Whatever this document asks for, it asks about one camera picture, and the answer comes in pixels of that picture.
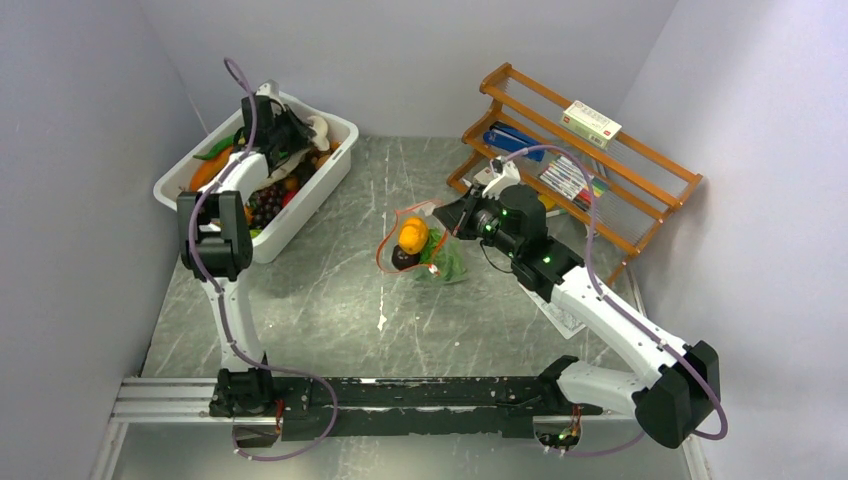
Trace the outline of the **white mushroom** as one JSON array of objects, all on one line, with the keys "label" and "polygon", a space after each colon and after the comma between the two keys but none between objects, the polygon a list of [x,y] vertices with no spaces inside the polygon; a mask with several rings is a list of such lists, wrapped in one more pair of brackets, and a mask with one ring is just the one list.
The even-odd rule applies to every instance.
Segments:
[{"label": "white mushroom", "polygon": [[328,152],[331,150],[331,143],[328,138],[329,124],[320,115],[312,115],[307,118],[307,123],[312,133],[310,134],[310,142],[319,152]]}]

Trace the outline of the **green napa cabbage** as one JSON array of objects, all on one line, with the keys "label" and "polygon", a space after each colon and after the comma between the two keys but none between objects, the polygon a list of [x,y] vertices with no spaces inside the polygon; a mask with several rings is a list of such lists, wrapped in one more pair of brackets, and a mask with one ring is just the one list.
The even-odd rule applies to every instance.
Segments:
[{"label": "green napa cabbage", "polygon": [[459,241],[440,228],[429,229],[429,238],[420,255],[420,263],[424,267],[413,270],[413,279],[416,281],[454,284],[468,278]]}]

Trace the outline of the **clear zip bag orange zipper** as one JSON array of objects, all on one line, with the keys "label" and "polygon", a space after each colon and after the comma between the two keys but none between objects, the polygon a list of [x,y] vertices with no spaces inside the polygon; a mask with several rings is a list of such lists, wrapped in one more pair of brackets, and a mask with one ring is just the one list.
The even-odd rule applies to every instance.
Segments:
[{"label": "clear zip bag orange zipper", "polygon": [[421,282],[455,284],[468,278],[459,241],[436,219],[443,202],[426,200],[393,211],[391,228],[377,247],[377,267]]}]

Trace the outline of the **orange fruit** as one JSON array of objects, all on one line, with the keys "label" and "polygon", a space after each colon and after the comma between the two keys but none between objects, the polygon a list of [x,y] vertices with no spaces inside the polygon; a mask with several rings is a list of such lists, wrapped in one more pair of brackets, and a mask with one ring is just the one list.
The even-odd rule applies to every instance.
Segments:
[{"label": "orange fruit", "polygon": [[421,217],[411,216],[401,225],[400,233],[398,234],[398,245],[410,254],[421,253],[429,238],[430,233],[427,223]]}]

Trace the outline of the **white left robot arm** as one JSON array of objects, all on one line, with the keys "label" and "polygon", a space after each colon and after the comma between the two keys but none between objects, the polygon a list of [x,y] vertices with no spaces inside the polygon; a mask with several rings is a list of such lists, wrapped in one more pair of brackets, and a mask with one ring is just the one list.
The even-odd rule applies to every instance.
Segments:
[{"label": "white left robot arm", "polygon": [[221,342],[215,399],[261,416],[275,406],[277,388],[240,287],[253,258],[245,206],[298,153],[326,148],[327,125],[318,116],[300,118],[273,95],[245,97],[242,117],[222,170],[197,190],[181,193],[177,213],[181,259],[202,284]]}]

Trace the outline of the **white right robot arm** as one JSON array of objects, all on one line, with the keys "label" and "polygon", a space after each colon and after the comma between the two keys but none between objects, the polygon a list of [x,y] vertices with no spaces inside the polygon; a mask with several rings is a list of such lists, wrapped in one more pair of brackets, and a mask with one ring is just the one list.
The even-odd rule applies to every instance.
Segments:
[{"label": "white right robot arm", "polygon": [[479,187],[433,211],[458,240],[478,241],[510,260],[510,273],[548,305],[572,315],[611,347],[630,367],[625,373],[569,360],[539,391],[550,413],[574,404],[597,406],[635,419],[657,444],[677,448],[717,413],[720,360],[707,342],[688,343],[668,333],[604,285],[582,259],[548,232],[546,209],[526,185],[513,185],[495,199]]}]

